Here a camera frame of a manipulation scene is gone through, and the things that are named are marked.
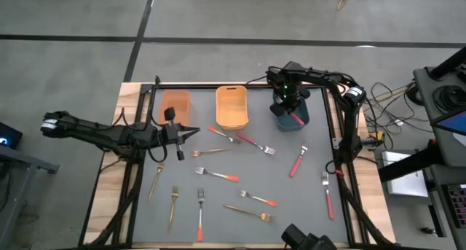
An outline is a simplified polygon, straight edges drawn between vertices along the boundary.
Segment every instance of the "laptop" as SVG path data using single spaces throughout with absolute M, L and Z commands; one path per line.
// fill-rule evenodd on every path
M 466 106 L 459 107 L 432 121 L 432 127 L 453 133 L 453 137 L 466 146 Z

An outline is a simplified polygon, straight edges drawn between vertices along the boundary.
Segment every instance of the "concrete floor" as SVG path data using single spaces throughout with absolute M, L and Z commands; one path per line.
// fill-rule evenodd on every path
M 0 34 L 136 36 L 147 0 L 0 0 Z M 465 43 L 466 0 L 154 0 L 145 36 Z M 102 153 L 73 139 L 42 137 L 45 112 L 67 110 L 110 123 L 133 43 L 0 41 L 0 121 L 24 132 L 20 149 L 61 165 L 40 174 L 26 211 L 40 218 L 17 228 L 13 246 L 77 244 Z M 364 87 L 407 84 L 412 70 L 434 66 L 455 49 L 143 44 L 132 81 L 243 81 L 290 60 L 344 71 Z M 426 118 L 415 106 L 416 116 Z M 390 109 L 409 116 L 403 101 Z M 415 122 L 424 129 L 427 123 Z M 422 148 L 431 133 L 407 125 L 395 148 Z M 79 194 L 71 190 L 79 187 Z M 455 249 L 434 238 L 426 206 L 387 198 L 398 243 Z

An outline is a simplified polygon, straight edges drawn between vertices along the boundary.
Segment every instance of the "black pole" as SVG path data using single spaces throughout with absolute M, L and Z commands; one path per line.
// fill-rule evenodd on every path
M 429 76 L 436 81 L 440 81 L 442 80 L 443 76 L 449 72 L 452 72 L 456 67 L 464 62 L 466 62 L 466 47 L 463 47 L 450 58 L 440 63 L 440 65 L 429 72 Z
M 438 144 L 379 169 L 381 182 L 391 181 L 434 164 L 444 164 Z

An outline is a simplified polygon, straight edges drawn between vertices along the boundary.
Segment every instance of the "yellow connector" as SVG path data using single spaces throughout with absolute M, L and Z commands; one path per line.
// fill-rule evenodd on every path
M 369 133 L 369 136 L 372 138 L 375 138 L 377 141 L 383 141 L 384 140 L 384 132 L 379 130 L 379 132 L 376 133 Z

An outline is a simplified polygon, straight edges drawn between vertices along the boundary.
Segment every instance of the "red handle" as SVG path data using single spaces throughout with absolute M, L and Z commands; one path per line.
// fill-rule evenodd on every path
M 265 200 L 264 202 L 271 205 L 271 206 L 273 206 L 273 207 L 277 207 L 277 202 L 275 202 L 275 201 Z
M 218 131 L 212 126 L 209 127 L 209 131 L 211 131 L 213 133 L 218 133 Z
M 197 241 L 202 242 L 202 227 L 197 228 Z
M 291 171 L 290 171 L 290 177 L 293 178 L 294 177 L 294 174 L 296 173 L 296 171 L 298 170 L 298 167 L 299 167 L 299 164 L 301 163 L 301 159 L 302 157 L 298 157 L 298 159 L 296 159 L 296 162 L 294 163 L 293 167 L 291 168 Z
M 236 133 L 236 136 L 240 137 L 241 139 L 247 141 L 247 142 L 250 142 L 252 144 L 256 144 L 256 141 L 254 141 L 254 139 L 252 138 L 249 138 L 247 137 L 246 135 L 242 134 L 242 133 Z
M 333 207 L 332 207 L 332 199 L 330 195 L 327 194 L 327 207 L 328 207 L 328 217 L 330 220 L 333 220 Z
M 294 112 L 291 112 L 290 115 L 295 120 L 295 122 L 299 124 L 299 126 L 304 126 L 304 122 L 301 119 L 299 119 L 298 115 L 296 115 Z
M 238 176 L 226 176 L 226 178 L 230 181 L 238 182 L 240 178 Z

